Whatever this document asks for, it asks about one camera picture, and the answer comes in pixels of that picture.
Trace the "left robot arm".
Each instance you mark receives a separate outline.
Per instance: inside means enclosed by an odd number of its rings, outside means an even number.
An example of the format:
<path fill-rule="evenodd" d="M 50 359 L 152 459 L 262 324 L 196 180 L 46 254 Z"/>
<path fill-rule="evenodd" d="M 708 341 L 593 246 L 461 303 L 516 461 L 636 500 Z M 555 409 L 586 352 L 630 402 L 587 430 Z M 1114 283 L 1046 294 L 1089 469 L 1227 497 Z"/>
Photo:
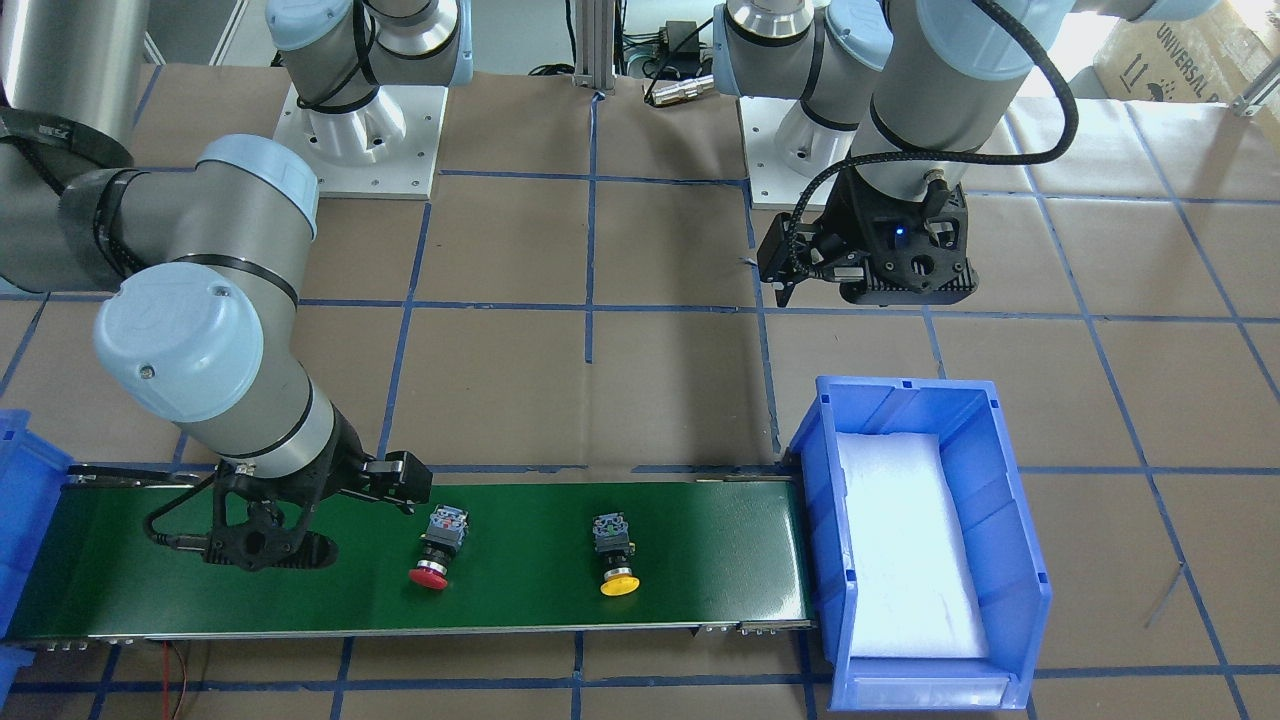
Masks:
<path fill-rule="evenodd" d="M 814 127 L 850 135 L 819 160 L 756 252 L 777 306 L 806 281 L 849 304 L 948 305 L 977 291 L 963 177 L 1062 156 L 1076 101 L 1048 58 L 1064 19 L 1189 20 L 1208 1 L 727 1 L 712 17 L 716 87 L 797 101 Z M 1038 152 L 983 147 L 1025 78 L 1039 70 L 1062 111 Z"/>

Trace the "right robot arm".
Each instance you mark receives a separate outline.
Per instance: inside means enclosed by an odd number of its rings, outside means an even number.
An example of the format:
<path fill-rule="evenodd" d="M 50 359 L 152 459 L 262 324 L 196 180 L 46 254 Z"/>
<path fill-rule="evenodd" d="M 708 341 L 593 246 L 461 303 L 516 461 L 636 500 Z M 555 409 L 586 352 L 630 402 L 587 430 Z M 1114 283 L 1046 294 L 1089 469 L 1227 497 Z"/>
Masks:
<path fill-rule="evenodd" d="M 108 295 L 106 372 L 218 454 L 251 503 L 312 510 L 343 493 L 412 512 L 431 474 L 378 460 L 291 351 L 317 233 L 317 177 L 256 135 L 211 142 L 188 172 L 131 165 L 127 108 L 142 1 L 18 1 L 3 12 L 3 281 Z"/>

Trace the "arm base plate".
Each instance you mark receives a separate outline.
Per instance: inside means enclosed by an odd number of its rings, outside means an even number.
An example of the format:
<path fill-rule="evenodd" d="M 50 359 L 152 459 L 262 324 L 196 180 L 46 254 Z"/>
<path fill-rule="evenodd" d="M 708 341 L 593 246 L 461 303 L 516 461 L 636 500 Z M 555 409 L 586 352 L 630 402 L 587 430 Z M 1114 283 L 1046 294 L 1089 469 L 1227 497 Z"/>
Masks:
<path fill-rule="evenodd" d="M 817 124 L 799 100 L 741 97 L 742 149 L 751 205 L 787 211 L 827 167 L 845 159 L 854 132 Z"/>
<path fill-rule="evenodd" d="M 428 201 L 448 97 L 438 86 L 383 86 L 337 115 L 298 108 L 291 88 L 271 138 L 306 160 L 323 199 Z"/>

